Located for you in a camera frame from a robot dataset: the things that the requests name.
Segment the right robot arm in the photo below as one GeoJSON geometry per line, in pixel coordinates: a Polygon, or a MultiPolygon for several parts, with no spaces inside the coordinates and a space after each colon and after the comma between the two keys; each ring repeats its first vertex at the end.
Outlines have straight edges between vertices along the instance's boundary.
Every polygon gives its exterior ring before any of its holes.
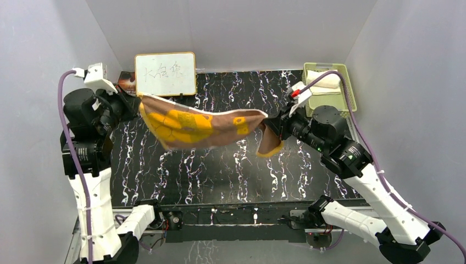
{"type": "Polygon", "coordinates": [[[398,204],[396,192],[387,191],[371,154],[347,136],[347,122],[332,106],[318,107],[311,118],[285,107],[264,124],[279,140],[290,136],[317,150],[322,164],[364,197],[378,214],[373,218],[342,206],[328,196],[315,200],[296,221],[317,228],[327,224],[343,228],[375,245],[391,263],[420,263],[430,245],[442,234],[440,224],[428,224],[398,204]]]}

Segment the yellow brown towel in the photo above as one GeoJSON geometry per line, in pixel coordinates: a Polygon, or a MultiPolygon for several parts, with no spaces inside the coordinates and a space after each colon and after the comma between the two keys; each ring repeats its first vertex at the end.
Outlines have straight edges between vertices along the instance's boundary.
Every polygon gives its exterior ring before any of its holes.
{"type": "Polygon", "coordinates": [[[271,157],[283,142],[265,125],[268,115],[258,109],[206,112],[162,97],[140,93],[139,112],[166,150],[212,149],[233,144],[256,129],[262,137],[257,156],[271,157]]]}

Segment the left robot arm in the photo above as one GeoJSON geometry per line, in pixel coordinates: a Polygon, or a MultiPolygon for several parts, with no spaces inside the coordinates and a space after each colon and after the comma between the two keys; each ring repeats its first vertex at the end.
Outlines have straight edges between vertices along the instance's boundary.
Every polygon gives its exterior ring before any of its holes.
{"type": "Polygon", "coordinates": [[[120,123],[137,117],[139,104],[121,89],[81,88],[59,97],[62,159],[81,230],[78,263],[136,263],[143,232],[164,222],[154,199],[136,202],[120,226],[114,223],[110,136],[120,123]]]}

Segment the white towel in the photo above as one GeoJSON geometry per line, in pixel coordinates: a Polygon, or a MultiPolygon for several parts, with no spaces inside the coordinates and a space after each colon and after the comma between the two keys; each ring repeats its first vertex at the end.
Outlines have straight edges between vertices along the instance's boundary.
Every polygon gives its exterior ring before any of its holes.
{"type": "MultiPolygon", "coordinates": [[[[306,84],[310,84],[328,71],[307,70],[306,84]]],[[[314,95],[338,95],[341,93],[340,82],[340,77],[337,74],[329,74],[311,86],[310,90],[314,95]]]]}

